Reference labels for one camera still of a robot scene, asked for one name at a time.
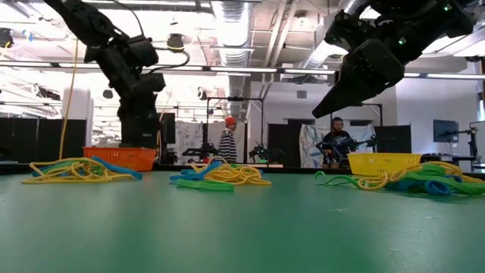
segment man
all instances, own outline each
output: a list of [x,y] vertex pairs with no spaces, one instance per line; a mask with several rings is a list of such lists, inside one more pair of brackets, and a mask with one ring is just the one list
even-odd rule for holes
[[354,142],[354,140],[350,137],[350,134],[342,129],[343,119],[339,117],[333,118],[332,130],[324,137],[324,140],[322,141],[322,143],[327,143],[329,146],[333,147],[332,157],[337,162],[347,158],[347,155],[350,153],[348,144]]
[[233,117],[226,118],[226,128],[222,131],[221,141],[219,142],[219,156],[226,159],[228,163],[236,163],[237,151],[234,132],[237,122]]

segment monitor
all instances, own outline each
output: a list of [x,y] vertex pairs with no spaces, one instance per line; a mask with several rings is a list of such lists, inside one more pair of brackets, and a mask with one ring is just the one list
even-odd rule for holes
[[433,120],[433,141],[435,143],[458,143],[457,121]]

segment green table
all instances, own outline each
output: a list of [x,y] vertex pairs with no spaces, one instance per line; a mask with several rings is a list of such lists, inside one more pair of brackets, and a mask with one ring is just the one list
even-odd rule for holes
[[315,185],[200,192],[141,182],[21,185],[0,177],[0,271],[481,272],[485,198]]

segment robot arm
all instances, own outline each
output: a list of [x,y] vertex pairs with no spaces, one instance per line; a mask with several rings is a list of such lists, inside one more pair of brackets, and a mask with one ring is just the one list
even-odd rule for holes
[[109,80],[109,86],[120,95],[118,117],[127,133],[122,142],[127,146],[155,145],[153,133],[157,124],[156,93],[165,88],[162,74],[142,74],[142,68],[158,63],[152,40],[142,33],[130,38],[97,8],[80,0],[45,0],[58,12],[67,27],[87,47],[84,62],[95,61]]
[[[349,53],[340,66],[336,84],[313,115],[320,118],[377,96],[397,84],[404,77],[404,67],[443,34],[450,38],[470,34],[473,22],[463,10],[470,2],[361,0],[354,8],[341,10],[325,42]],[[367,7],[381,15],[371,22],[361,20]]]

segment black shirt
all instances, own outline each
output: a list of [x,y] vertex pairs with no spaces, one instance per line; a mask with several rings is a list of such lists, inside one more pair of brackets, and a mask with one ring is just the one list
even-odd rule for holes
[[349,147],[346,144],[350,141],[352,141],[350,134],[344,130],[341,130],[340,132],[329,132],[324,137],[324,142],[329,144],[331,143],[333,148],[339,153],[339,155],[334,155],[337,161],[346,158],[347,154],[349,154]]

